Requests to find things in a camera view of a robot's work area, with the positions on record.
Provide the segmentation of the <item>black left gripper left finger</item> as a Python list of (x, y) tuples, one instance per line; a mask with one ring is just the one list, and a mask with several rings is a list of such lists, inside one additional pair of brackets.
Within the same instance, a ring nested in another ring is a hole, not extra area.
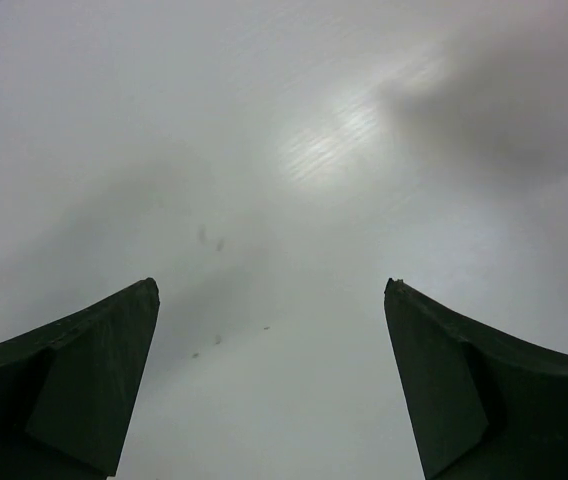
[(115, 476), (159, 307), (147, 278), (0, 343), (0, 479)]

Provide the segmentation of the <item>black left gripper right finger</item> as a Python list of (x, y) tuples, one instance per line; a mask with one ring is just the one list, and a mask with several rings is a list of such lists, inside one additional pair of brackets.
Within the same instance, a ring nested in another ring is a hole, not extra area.
[(384, 310), (427, 479), (568, 479), (568, 355), (401, 280)]

